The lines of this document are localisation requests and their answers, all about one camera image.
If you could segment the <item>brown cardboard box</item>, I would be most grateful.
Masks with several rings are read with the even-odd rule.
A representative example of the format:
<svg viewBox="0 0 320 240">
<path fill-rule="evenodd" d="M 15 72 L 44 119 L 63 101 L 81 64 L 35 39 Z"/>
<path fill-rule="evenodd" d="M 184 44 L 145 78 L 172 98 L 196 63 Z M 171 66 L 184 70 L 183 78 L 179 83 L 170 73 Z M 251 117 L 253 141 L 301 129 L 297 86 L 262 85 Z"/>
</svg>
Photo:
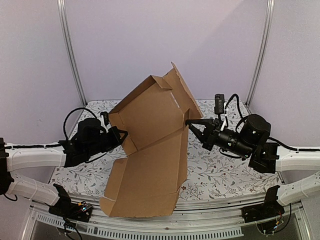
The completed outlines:
<svg viewBox="0 0 320 240">
<path fill-rule="evenodd" d="M 101 210 L 121 218 L 171 215 L 188 175 L 186 121 L 202 117 L 176 66 L 164 76 L 148 76 L 121 100 L 109 122 L 128 133 L 126 157 L 113 162 Z"/>
</svg>

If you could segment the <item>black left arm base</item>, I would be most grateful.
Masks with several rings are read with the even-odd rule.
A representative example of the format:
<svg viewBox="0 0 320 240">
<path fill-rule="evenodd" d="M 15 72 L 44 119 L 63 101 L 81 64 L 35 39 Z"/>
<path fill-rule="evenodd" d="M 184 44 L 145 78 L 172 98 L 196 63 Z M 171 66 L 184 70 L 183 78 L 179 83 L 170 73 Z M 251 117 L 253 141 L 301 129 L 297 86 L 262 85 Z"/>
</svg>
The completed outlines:
<svg viewBox="0 0 320 240">
<path fill-rule="evenodd" d="M 59 198 L 55 205 L 49 206 L 48 212 L 66 219 L 88 223 L 92 215 L 93 206 L 86 201 L 72 203 L 70 196 L 61 185 L 54 183 L 53 186 L 56 188 Z"/>
</svg>

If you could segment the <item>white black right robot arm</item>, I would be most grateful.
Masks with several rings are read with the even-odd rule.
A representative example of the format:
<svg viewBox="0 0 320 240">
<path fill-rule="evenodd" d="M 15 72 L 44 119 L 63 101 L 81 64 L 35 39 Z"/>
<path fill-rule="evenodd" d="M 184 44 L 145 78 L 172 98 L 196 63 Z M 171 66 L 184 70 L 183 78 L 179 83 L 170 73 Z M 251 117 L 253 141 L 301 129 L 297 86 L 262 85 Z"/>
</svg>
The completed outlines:
<svg viewBox="0 0 320 240">
<path fill-rule="evenodd" d="M 269 188 L 258 213 L 269 218 L 278 210 L 298 200 L 320 193 L 320 149 L 318 147 L 292 147 L 272 138 L 271 124 L 257 114 L 240 120 L 240 131 L 230 130 L 220 119 L 189 119 L 185 124 L 206 150 L 217 146 L 233 157 L 249 160 L 249 167 L 258 173 L 274 174 L 291 170 L 308 170 L 314 173 L 286 185 Z"/>
</svg>

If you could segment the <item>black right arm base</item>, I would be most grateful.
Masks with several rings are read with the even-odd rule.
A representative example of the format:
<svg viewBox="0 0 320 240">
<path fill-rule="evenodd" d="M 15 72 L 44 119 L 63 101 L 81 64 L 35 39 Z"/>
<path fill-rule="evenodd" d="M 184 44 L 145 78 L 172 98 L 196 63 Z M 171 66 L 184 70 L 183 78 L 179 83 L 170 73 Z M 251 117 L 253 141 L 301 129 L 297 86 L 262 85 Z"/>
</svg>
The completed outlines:
<svg viewBox="0 0 320 240">
<path fill-rule="evenodd" d="M 244 222 L 250 223 L 284 214 L 284 207 L 277 202 L 279 188 L 280 185 L 270 187 L 266 192 L 263 203 L 241 208 L 241 216 Z"/>
</svg>

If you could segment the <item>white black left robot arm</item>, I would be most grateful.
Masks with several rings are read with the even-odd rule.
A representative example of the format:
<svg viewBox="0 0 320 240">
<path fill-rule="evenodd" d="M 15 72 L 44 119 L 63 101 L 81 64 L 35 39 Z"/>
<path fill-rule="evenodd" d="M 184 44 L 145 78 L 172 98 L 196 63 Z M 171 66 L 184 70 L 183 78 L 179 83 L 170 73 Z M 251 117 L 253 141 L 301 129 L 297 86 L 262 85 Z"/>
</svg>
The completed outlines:
<svg viewBox="0 0 320 240">
<path fill-rule="evenodd" d="M 50 144 L 17 145 L 0 141 L 0 193 L 19 195 L 54 206 L 63 216 L 74 213 L 66 190 L 57 184 L 45 184 L 16 173 L 36 167 L 76 167 L 88 163 L 92 156 L 105 154 L 126 139 L 128 132 L 116 126 L 107 128 L 99 118 L 86 118 L 77 126 L 71 139 Z"/>
</svg>

